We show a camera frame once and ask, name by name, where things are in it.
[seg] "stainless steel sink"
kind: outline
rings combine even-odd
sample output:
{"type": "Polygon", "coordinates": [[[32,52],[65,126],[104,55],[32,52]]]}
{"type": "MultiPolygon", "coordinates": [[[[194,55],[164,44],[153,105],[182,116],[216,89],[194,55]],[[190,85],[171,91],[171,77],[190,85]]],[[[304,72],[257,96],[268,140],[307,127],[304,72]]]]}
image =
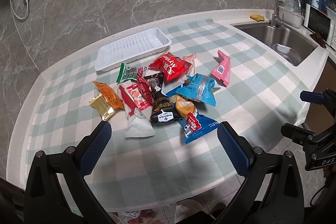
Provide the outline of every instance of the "stainless steel sink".
{"type": "Polygon", "coordinates": [[[288,62],[298,66],[316,46],[299,32],[286,27],[271,27],[269,23],[235,26],[237,29],[263,42],[288,62]]]}

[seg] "barcode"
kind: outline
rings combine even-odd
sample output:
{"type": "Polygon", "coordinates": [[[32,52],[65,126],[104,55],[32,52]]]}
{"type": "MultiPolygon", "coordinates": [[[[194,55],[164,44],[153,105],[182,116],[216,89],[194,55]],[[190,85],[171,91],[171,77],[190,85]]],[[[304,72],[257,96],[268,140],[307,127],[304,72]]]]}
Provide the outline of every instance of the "barcode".
{"type": "Polygon", "coordinates": [[[217,72],[219,72],[220,74],[223,74],[224,71],[224,67],[222,65],[219,65],[217,72]]]}

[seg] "brown cloth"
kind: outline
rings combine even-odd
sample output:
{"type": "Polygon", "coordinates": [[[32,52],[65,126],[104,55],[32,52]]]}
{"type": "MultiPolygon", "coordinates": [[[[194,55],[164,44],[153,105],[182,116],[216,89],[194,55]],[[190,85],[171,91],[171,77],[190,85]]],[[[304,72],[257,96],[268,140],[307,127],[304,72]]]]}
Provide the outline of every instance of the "brown cloth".
{"type": "Polygon", "coordinates": [[[310,35],[312,39],[314,39],[322,48],[326,48],[326,42],[323,40],[322,35],[319,32],[312,33],[310,35]]]}

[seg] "green snack bag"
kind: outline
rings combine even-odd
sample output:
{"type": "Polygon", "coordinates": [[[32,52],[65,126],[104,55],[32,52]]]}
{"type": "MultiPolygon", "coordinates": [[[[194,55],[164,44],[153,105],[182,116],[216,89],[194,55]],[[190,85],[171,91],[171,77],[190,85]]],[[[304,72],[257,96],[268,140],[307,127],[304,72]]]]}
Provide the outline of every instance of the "green snack bag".
{"type": "Polygon", "coordinates": [[[125,63],[121,63],[117,83],[121,83],[127,80],[137,80],[137,75],[145,76],[147,67],[132,67],[125,63]]]}

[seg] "screw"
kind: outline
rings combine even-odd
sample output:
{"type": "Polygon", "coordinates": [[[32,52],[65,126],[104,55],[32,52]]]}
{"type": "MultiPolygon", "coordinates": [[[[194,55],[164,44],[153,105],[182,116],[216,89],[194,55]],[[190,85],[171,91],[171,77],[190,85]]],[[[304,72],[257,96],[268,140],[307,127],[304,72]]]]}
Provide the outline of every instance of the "screw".
{"type": "Polygon", "coordinates": [[[293,156],[293,153],[292,153],[291,151],[287,150],[287,151],[286,151],[286,156],[287,156],[288,158],[291,158],[291,157],[293,156]]]}
{"type": "Polygon", "coordinates": [[[257,154],[261,154],[263,152],[263,150],[259,147],[259,146],[256,146],[254,149],[254,152],[256,152],[257,154]]]}
{"type": "Polygon", "coordinates": [[[75,150],[75,148],[74,148],[73,146],[69,146],[69,147],[66,149],[66,152],[67,152],[68,154],[71,154],[71,153],[74,152],[74,150],[75,150]]]}
{"type": "Polygon", "coordinates": [[[43,156],[43,151],[42,150],[37,151],[35,156],[38,157],[38,158],[42,157],[43,156]]]}

